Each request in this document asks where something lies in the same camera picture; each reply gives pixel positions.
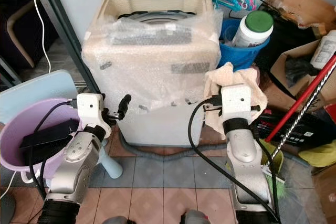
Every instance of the blue bucket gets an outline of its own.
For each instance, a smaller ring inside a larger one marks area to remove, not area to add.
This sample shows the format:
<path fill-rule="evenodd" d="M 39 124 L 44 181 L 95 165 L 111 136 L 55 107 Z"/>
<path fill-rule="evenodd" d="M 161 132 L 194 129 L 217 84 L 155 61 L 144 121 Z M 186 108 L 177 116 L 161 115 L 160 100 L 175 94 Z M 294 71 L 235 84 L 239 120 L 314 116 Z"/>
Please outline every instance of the blue bucket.
<path fill-rule="evenodd" d="M 222 32 L 220 40 L 232 40 L 238 31 L 240 19 L 226 19 L 223 20 Z M 233 65 L 233 71 L 239 69 L 249 68 L 254 59 L 262 48 L 269 43 L 269 38 L 259 46 L 256 47 L 231 47 L 223 43 L 219 43 L 221 48 L 222 57 L 219 61 L 217 68 L 220 68 L 227 62 L 231 62 Z"/>

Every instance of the red broom handle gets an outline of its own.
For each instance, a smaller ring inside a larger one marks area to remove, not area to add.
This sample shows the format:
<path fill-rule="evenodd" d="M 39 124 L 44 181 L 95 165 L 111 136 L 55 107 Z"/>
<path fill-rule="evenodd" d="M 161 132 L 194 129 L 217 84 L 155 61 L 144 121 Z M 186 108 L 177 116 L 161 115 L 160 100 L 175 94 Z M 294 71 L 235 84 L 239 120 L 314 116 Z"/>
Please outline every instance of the red broom handle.
<path fill-rule="evenodd" d="M 277 132 L 282 128 L 282 126 L 287 122 L 287 120 L 293 115 L 293 113 L 297 110 L 301 103 L 303 103 L 307 97 L 314 91 L 314 89 L 318 86 L 318 84 L 322 81 L 324 76 L 329 72 L 331 67 L 336 62 L 336 52 L 329 59 L 328 63 L 323 67 L 323 69 L 319 72 L 319 74 L 315 77 L 311 84 L 307 87 L 304 93 L 300 96 L 300 98 L 293 104 L 293 106 L 289 109 L 286 115 L 281 119 L 279 124 L 273 129 L 273 131 L 266 138 L 266 142 L 270 142 L 272 138 L 277 134 Z"/>

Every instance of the mop handle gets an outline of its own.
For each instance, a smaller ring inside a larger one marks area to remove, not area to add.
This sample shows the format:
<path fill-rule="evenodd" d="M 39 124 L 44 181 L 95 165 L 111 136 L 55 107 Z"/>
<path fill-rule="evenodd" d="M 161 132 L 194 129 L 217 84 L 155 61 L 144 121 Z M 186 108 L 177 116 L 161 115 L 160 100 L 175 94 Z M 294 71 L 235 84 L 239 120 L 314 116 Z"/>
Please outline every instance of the mop handle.
<path fill-rule="evenodd" d="M 308 100 L 308 102 L 306 103 L 306 105 L 303 107 L 303 109 L 300 111 L 300 113 L 296 117 L 296 119 L 295 119 L 294 123 L 292 124 L 292 126 L 290 127 L 290 129 L 283 136 L 283 138 L 282 138 L 281 142 L 279 143 L 278 147 L 272 153 L 272 159 L 274 159 L 274 157 L 278 154 L 278 152 L 280 151 L 281 147 L 283 146 L 283 144 L 288 139 L 288 137 L 289 137 L 290 133 L 292 132 L 292 130 L 300 122 L 302 116 L 305 114 L 305 112 L 307 111 L 307 109 L 309 108 L 309 106 L 313 102 L 313 100 L 317 97 L 317 95 L 321 91 L 322 87 L 326 83 L 327 79 L 330 77 L 330 75 L 332 74 L 333 70 L 335 69 L 335 67 L 336 67 L 336 52 L 333 55 L 333 57 L 328 61 L 327 65 L 323 68 L 323 70 L 327 67 L 329 69 L 329 71 L 325 74 L 325 76 L 323 77 L 323 79 L 321 80 L 321 82 L 319 83 L 319 85 L 316 87 L 314 93 L 312 94 L 312 96 L 310 97 L 310 99 Z"/>
<path fill-rule="evenodd" d="M 293 113 L 297 110 L 297 108 L 304 102 L 304 100 L 310 95 L 310 93 L 317 87 L 318 84 L 321 83 L 323 78 L 330 72 L 330 70 L 334 69 L 336 62 L 336 52 L 329 59 L 328 63 L 323 67 L 323 69 L 319 72 L 319 74 L 315 77 L 311 84 L 304 91 L 302 96 L 293 104 L 293 106 L 289 109 L 286 115 L 281 119 L 279 124 L 272 130 L 269 136 L 266 138 L 266 142 L 271 142 L 272 138 L 278 133 L 278 131 L 282 128 L 282 126 L 287 122 L 287 120 L 293 115 Z"/>

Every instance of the chair backrest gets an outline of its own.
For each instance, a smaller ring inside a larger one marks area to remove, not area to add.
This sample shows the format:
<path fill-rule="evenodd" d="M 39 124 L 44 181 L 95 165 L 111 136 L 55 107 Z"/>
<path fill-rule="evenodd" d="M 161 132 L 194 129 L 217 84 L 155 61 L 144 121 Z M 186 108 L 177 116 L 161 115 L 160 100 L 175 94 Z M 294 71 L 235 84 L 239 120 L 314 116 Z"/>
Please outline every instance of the chair backrest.
<path fill-rule="evenodd" d="M 76 98 L 77 90 L 66 70 L 57 70 L 0 92 L 0 123 L 8 123 L 26 107 L 49 98 Z"/>

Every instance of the light blue chair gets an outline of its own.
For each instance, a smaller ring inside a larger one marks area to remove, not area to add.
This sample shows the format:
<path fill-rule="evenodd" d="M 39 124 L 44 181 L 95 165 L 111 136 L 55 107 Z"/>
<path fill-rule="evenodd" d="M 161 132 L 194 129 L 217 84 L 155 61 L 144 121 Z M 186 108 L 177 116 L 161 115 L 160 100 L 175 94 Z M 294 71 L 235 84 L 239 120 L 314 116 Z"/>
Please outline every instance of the light blue chair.
<path fill-rule="evenodd" d="M 23 82 L 0 92 L 0 123 L 10 122 L 20 111 L 36 102 L 49 98 L 73 99 L 77 94 L 72 77 L 66 70 L 57 70 Z M 102 144 L 105 146 L 107 140 L 104 140 Z M 116 178 L 116 162 L 105 152 L 104 148 L 100 149 L 98 163 L 103 165 L 111 178 Z M 25 183 L 33 182 L 24 175 L 22 174 L 22 180 Z"/>

